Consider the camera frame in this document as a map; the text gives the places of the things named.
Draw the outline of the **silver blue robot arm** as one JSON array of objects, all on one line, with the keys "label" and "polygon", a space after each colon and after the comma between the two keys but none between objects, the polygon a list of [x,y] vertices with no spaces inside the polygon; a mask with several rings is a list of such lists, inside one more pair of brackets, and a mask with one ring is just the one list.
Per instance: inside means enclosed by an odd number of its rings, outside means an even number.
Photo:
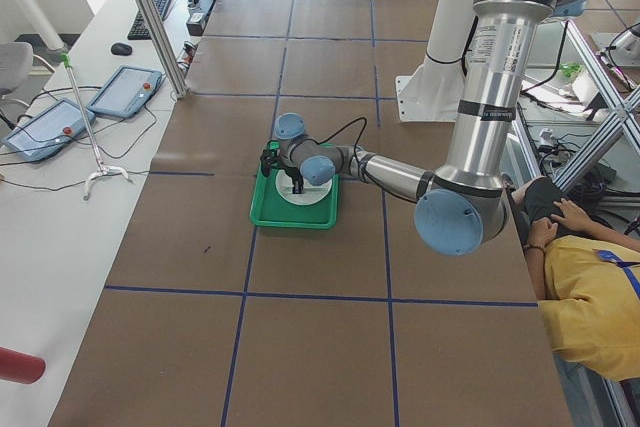
[{"label": "silver blue robot arm", "polygon": [[277,157],[298,182],[320,186],[347,174],[415,203],[423,242],[445,255],[474,251],[504,228],[499,162],[516,117],[527,60],[538,25],[580,15],[586,0],[473,0],[478,18],[466,82],[447,160],[426,171],[357,145],[323,146],[295,113],[279,116]]}]

